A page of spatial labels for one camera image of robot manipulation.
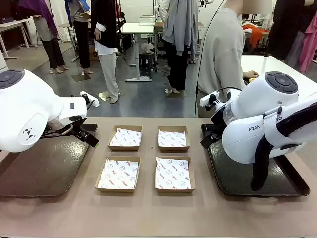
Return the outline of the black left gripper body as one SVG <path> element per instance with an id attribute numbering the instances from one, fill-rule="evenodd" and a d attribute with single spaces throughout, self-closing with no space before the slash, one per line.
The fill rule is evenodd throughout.
<path id="1" fill-rule="evenodd" d="M 72 123 L 72 130 L 70 132 L 71 135 L 79 135 L 84 131 L 82 128 L 83 123 L 86 121 L 87 118 L 79 119 Z"/>

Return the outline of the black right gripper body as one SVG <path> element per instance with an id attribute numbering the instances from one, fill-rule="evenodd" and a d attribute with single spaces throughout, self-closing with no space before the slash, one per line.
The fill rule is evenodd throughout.
<path id="1" fill-rule="evenodd" d="M 225 130 L 225 121 L 223 119 L 223 111 L 224 111 L 224 108 L 219 109 L 218 111 L 215 112 L 215 114 L 211 118 L 211 121 L 213 122 L 213 124 L 212 124 L 210 137 L 212 141 L 220 140 Z"/>

